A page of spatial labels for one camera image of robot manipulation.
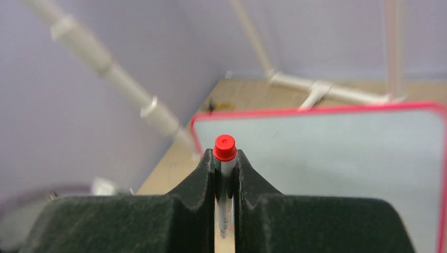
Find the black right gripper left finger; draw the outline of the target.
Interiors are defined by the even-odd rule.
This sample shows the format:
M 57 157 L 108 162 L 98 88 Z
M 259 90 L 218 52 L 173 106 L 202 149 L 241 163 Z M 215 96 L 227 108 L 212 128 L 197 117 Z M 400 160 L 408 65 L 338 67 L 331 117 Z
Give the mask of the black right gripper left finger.
M 211 150 L 163 195 L 63 197 L 38 216 L 21 252 L 214 252 Z

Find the red white marker pen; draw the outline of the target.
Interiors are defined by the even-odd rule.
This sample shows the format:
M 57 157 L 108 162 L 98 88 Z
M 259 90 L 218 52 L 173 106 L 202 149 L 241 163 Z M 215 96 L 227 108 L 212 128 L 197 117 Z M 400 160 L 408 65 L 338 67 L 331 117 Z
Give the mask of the red white marker pen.
M 235 139 L 227 134 L 215 140 L 213 157 L 216 175 L 217 221 L 221 238 L 227 238 L 231 225 L 232 197 L 234 193 L 234 169 L 237 165 Z

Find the pink-rimmed whiteboard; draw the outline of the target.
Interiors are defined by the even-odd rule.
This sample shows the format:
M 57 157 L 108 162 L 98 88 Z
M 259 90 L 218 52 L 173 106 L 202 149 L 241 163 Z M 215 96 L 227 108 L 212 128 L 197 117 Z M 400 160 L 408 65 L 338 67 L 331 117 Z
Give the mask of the pink-rimmed whiteboard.
M 406 102 L 200 113 L 200 152 L 228 134 L 285 194 L 370 197 L 400 214 L 417 252 L 446 250 L 446 107 Z

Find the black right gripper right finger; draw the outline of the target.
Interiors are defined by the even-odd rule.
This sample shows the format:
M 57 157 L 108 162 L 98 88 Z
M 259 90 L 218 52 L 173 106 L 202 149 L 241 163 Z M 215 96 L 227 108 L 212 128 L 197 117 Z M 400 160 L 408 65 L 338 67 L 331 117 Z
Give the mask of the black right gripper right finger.
M 287 195 L 238 150 L 236 252 L 414 252 L 392 205 L 374 198 Z

